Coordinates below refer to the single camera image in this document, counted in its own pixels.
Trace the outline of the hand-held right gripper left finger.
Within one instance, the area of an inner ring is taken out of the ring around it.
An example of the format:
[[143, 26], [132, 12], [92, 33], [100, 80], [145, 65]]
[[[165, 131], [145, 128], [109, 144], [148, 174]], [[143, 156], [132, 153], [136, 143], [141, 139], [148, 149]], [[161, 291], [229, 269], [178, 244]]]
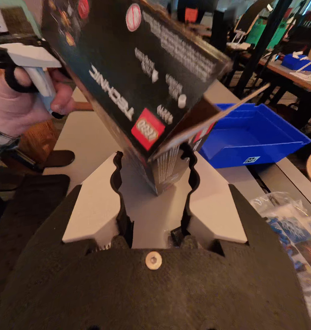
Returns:
[[80, 185], [80, 191], [62, 237], [64, 243], [92, 239], [100, 248], [110, 248], [122, 237], [132, 248], [134, 222], [127, 215], [120, 171], [123, 153], [106, 159]]

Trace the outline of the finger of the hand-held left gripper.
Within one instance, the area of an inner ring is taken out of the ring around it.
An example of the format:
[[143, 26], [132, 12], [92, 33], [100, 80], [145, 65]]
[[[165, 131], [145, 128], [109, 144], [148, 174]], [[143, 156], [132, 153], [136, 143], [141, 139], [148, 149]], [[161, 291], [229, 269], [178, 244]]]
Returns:
[[0, 56], [8, 56], [21, 67], [61, 68], [62, 64], [45, 48], [22, 43], [0, 44]]

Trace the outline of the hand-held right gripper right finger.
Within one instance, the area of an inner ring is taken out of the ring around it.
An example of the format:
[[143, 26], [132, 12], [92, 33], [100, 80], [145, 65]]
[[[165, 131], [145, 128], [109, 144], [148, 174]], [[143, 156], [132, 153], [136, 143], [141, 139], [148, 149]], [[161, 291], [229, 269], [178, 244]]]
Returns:
[[228, 181], [187, 143], [180, 150], [181, 159], [188, 158], [191, 188], [181, 219], [183, 237], [194, 237], [204, 249], [210, 249], [215, 240], [247, 243]]

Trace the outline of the dark toy truck box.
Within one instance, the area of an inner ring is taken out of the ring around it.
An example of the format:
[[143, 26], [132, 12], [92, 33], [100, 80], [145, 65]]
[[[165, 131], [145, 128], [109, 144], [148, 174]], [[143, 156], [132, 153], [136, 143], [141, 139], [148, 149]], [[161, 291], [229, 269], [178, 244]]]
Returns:
[[157, 195], [228, 113], [204, 93], [231, 59], [145, 1], [43, 1], [41, 31]]

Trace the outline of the grey desk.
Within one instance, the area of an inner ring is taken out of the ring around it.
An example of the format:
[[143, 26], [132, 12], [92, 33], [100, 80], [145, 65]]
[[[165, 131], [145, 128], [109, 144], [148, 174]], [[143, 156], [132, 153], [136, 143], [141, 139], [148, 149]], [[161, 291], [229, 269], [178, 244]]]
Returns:
[[[46, 168], [44, 175], [65, 174], [70, 178], [68, 193], [81, 184], [111, 154], [121, 151], [98, 115], [93, 111], [75, 111], [63, 124], [55, 150], [70, 150], [75, 160], [66, 167]], [[172, 229], [180, 225], [186, 196], [190, 191], [189, 170], [160, 196], [156, 196], [145, 179], [122, 159], [122, 185], [126, 211], [134, 221], [133, 248], [164, 249]], [[276, 164], [255, 167], [217, 169], [248, 200], [273, 191], [287, 192], [301, 200], [311, 216], [311, 182], [287, 158]]]

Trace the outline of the person's left hand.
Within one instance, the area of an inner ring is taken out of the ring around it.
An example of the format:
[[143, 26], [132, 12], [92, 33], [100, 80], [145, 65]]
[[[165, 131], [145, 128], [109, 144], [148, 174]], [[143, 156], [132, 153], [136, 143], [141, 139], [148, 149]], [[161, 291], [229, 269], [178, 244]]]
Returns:
[[[72, 98], [73, 81], [58, 69], [49, 69], [56, 91], [51, 109], [61, 115], [67, 115], [75, 109]], [[0, 132], [11, 137], [18, 137], [31, 126], [50, 120], [52, 115], [43, 102], [34, 93], [19, 93], [9, 87], [5, 75], [0, 75]]]

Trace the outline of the person's black shoe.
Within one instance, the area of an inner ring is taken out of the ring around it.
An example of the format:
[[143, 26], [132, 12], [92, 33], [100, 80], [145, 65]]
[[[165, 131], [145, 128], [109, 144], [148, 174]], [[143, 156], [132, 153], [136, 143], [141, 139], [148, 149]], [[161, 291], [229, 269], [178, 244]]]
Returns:
[[75, 160], [75, 154], [70, 150], [53, 150], [43, 164], [44, 168], [66, 167]]

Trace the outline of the black dotted mat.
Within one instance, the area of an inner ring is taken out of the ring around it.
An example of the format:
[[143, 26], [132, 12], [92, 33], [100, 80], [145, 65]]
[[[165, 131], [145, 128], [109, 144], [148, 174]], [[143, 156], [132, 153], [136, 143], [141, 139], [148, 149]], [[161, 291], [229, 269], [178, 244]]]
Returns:
[[0, 296], [31, 236], [67, 194], [67, 175], [28, 175], [13, 198], [0, 198]]

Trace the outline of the blue storage bin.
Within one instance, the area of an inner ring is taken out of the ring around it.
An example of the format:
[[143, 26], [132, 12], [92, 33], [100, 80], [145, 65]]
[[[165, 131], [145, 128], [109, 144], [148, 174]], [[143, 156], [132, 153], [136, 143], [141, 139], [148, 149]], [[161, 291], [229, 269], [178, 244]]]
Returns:
[[212, 167], [277, 163], [311, 139], [266, 105], [245, 103], [220, 119], [199, 154]]

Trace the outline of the clear bag with printed booklet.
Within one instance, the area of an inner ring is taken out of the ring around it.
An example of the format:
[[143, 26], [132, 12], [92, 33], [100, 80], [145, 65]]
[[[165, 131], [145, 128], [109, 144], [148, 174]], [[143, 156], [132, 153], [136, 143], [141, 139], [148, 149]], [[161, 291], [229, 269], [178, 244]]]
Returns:
[[292, 261], [311, 317], [311, 215], [302, 200], [287, 192], [272, 192], [250, 204], [277, 234]]

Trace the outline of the background wooden table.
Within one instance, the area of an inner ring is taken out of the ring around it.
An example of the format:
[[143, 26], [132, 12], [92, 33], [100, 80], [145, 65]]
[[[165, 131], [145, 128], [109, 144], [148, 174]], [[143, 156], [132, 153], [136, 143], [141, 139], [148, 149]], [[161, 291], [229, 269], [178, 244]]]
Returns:
[[274, 61], [267, 64], [267, 69], [271, 72], [280, 75], [282, 79], [291, 81], [299, 88], [306, 89], [311, 92], [311, 73], [310, 78], [306, 79], [303, 75], [307, 76], [307, 73], [295, 74], [295, 71], [289, 70], [281, 65], [280, 61]]

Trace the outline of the small blue bin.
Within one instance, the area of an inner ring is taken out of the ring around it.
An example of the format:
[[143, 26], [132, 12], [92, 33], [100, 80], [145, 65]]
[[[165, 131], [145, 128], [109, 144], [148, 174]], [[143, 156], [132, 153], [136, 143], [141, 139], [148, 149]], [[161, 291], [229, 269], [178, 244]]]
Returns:
[[311, 60], [308, 58], [308, 56], [303, 54], [295, 56], [292, 53], [287, 54], [283, 57], [281, 65], [293, 71], [300, 70], [311, 72]]

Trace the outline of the black metal pole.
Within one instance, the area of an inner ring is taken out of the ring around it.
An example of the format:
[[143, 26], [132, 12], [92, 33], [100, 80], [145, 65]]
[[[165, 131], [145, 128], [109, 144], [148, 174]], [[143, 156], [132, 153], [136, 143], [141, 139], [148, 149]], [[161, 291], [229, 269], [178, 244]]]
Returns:
[[291, 2], [291, 0], [279, 0], [273, 12], [269, 15], [266, 27], [254, 49], [253, 54], [250, 56], [245, 69], [236, 84], [236, 87], [234, 88], [233, 93], [236, 97], [242, 97], [246, 85], [252, 77], [255, 68], [258, 66], [259, 60], [269, 45]]

